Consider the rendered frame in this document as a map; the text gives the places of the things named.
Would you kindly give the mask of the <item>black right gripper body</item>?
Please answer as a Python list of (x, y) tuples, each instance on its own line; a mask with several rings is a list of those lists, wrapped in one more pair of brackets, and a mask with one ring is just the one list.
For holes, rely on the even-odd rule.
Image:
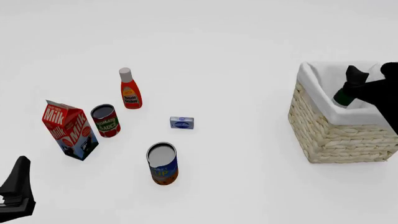
[(384, 79), (361, 85), (345, 82), (343, 93), (374, 105), (398, 135), (398, 81)]

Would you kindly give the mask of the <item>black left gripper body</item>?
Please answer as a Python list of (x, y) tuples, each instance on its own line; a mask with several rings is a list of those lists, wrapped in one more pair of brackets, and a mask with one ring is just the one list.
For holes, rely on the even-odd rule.
[(0, 193), (0, 216), (29, 216), (34, 207), (35, 200), (31, 192)]

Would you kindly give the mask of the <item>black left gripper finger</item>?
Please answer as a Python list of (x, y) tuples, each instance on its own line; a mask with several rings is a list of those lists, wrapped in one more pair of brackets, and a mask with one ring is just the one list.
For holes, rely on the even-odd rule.
[(9, 177), (0, 186), (0, 195), (4, 201), (22, 201), (33, 199), (30, 187), (30, 160), (26, 156), (20, 156)]

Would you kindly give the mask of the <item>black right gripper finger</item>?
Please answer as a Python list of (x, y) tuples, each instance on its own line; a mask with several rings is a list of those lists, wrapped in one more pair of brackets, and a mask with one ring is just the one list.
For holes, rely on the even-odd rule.
[(350, 85), (363, 85), (366, 83), (368, 76), (368, 72), (362, 72), (354, 65), (349, 65), (346, 70), (346, 82)]

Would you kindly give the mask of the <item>wicker basket with white lining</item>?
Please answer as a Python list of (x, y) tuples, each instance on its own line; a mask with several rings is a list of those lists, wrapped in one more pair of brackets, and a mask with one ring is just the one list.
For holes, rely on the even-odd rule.
[(332, 102), (349, 65), (369, 73), (366, 83), (384, 79), (383, 64), (370, 61), (305, 62), (298, 70), (288, 120), (313, 164), (384, 162), (398, 152), (398, 135), (374, 105)]

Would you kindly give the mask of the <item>red and white milk carton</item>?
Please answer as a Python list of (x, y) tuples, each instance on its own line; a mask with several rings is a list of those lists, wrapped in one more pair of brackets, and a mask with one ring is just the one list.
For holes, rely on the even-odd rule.
[(47, 100), (42, 121), (66, 156), (84, 161), (99, 144), (84, 111)]

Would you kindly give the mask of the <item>tomato sauce can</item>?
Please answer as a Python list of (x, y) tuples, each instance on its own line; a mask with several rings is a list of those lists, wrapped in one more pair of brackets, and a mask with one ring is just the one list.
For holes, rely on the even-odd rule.
[(102, 104), (93, 108), (91, 117), (100, 135), (104, 138), (111, 138), (121, 130), (115, 109), (110, 104)]

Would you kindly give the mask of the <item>red ketchup bottle white cap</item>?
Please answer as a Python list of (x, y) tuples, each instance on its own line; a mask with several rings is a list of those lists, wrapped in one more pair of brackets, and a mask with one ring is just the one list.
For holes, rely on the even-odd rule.
[(142, 107), (142, 97), (133, 80), (130, 68), (121, 68), (119, 70), (121, 77), (121, 96), (124, 106), (130, 110), (136, 110)]

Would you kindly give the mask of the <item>blue and orange soup can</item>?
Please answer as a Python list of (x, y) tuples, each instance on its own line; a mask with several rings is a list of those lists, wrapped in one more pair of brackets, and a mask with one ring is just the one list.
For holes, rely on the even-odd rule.
[(171, 143), (155, 143), (148, 149), (146, 159), (156, 184), (169, 185), (177, 179), (177, 150)]

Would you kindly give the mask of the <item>small blue-grey printed box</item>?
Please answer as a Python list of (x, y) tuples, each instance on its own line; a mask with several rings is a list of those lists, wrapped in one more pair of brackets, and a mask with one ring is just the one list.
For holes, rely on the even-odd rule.
[(170, 117), (170, 127), (178, 129), (193, 129), (194, 118), (191, 117)]

